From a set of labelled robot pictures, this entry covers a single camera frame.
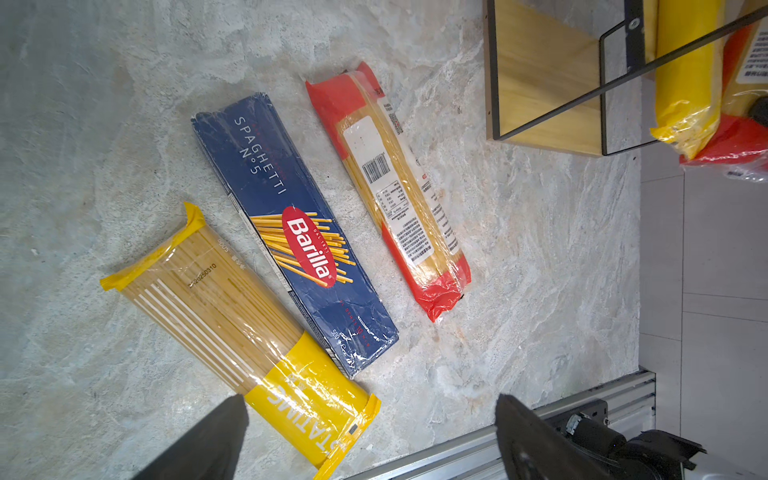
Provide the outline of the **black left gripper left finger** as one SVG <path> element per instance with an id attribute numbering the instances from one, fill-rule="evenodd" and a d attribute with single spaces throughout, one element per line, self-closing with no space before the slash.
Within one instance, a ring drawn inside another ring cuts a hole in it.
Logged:
<path id="1" fill-rule="evenodd" d="M 134 479 L 233 479 L 248 425 L 244 396 L 233 395 Z"/>

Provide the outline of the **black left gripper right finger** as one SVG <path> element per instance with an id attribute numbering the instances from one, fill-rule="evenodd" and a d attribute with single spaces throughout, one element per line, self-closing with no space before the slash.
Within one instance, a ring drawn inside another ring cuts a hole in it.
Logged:
<path id="1" fill-rule="evenodd" d="M 512 395 L 499 395 L 495 426 L 509 479 L 610 479 L 603 469 Z"/>

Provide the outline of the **yellow pastatime pasta pack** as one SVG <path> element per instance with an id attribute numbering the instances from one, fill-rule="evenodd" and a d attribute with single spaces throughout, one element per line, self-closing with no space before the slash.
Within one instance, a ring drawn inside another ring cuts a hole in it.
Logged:
<path id="1" fill-rule="evenodd" d="M 375 419 L 380 400 L 329 355 L 211 227 L 185 226 L 101 280 L 160 325 L 329 479 Z"/>

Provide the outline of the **red spaghetti pack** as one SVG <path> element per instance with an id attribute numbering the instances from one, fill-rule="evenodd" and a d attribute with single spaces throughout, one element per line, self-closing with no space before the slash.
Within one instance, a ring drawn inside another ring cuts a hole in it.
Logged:
<path id="1" fill-rule="evenodd" d="M 682 167 L 714 167 L 726 177 L 767 180 L 767 20 L 734 33 L 724 48 L 718 129 Z"/>
<path id="2" fill-rule="evenodd" d="M 438 321 L 463 298 L 471 269 L 377 77 L 360 63 L 305 86 L 415 301 Z"/>

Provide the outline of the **dark blue pasta box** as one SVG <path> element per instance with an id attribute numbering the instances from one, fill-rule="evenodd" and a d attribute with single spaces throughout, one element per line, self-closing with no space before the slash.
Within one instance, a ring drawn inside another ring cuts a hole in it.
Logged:
<path id="1" fill-rule="evenodd" d="M 311 333 L 354 378 L 399 333 L 272 101 L 256 93 L 191 123 Z"/>

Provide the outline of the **red spaghetti pack top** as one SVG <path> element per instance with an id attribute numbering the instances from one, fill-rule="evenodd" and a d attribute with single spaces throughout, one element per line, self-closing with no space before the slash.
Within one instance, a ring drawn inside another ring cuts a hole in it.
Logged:
<path id="1" fill-rule="evenodd" d="M 682 167 L 714 167 L 726 177 L 767 180 L 767 20 L 734 33 L 724 48 L 718 129 Z"/>

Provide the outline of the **yellow kraft pasta pack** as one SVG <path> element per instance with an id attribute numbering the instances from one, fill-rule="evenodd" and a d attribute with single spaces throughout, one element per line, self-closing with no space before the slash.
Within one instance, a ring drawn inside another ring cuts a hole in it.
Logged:
<path id="1" fill-rule="evenodd" d="M 724 25 L 725 3 L 658 3 L 657 55 L 666 55 Z M 655 71 L 655 119 L 650 130 L 686 161 L 716 133 L 722 102 L 723 41 L 715 40 Z"/>

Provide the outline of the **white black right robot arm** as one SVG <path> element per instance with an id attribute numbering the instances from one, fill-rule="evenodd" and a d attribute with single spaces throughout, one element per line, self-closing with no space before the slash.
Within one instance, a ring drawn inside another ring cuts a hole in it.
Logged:
<path id="1" fill-rule="evenodd" d="M 701 444 L 657 430 L 628 438 L 609 426 L 608 404 L 594 400 L 560 415 L 556 432 L 613 479 L 757 479 Z"/>

